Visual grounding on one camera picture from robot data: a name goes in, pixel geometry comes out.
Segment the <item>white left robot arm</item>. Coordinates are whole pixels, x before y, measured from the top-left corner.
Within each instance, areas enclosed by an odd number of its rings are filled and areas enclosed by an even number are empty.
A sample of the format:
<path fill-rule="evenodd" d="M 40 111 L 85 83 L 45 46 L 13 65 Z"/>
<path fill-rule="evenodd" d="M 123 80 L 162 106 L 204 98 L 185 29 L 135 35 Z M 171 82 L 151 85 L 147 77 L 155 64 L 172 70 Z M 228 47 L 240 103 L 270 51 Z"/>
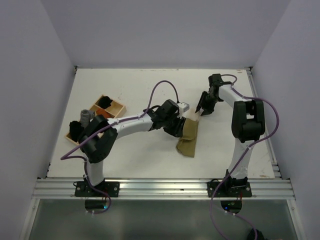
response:
<path fill-rule="evenodd" d="M 78 138 L 80 150 L 86 155 L 86 190 L 92 196 L 103 193 L 103 164 L 116 140 L 139 132 L 163 129 L 167 134 L 180 138 L 190 109 L 185 102 L 176 103 L 171 99 L 162 105 L 151 107 L 129 117 L 106 118 L 96 116 Z"/>

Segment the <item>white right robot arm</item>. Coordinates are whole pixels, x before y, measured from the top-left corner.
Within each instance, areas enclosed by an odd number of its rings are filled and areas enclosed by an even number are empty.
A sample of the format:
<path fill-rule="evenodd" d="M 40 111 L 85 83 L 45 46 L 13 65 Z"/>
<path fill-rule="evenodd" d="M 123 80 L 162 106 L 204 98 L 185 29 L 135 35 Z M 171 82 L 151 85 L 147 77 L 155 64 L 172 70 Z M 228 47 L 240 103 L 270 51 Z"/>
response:
<path fill-rule="evenodd" d="M 219 73 L 209 76 L 208 82 L 209 89 L 202 92 L 196 112 L 207 116 L 214 112 L 218 102 L 226 102 L 232 107 L 231 132 L 235 138 L 233 156 L 225 178 L 220 182 L 214 179 L 207 182 L 208 196 L 251 197 L 248 168 L 254 143 L 265 134 L 266 130 L 264 103 L 236 93 L 233 89 L 234 83 L 223 81 Z"/>

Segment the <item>olive and cream underwear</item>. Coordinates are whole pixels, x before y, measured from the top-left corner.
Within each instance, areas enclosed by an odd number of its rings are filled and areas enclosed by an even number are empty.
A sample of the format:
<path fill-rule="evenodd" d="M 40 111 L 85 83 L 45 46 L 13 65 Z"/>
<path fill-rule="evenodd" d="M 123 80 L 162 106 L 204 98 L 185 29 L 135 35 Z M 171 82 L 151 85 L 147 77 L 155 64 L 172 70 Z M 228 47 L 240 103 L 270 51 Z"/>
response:
<path fill-rule="evenodd" d="M 176 150 L 184 157 L 194 158 L 196 152 L 196 144 L 198 137 L 198 127 L 200 121 L 200 114 L 189 113 L 186 117 L 182 137 L 179 138 L 176 144 Z"/>

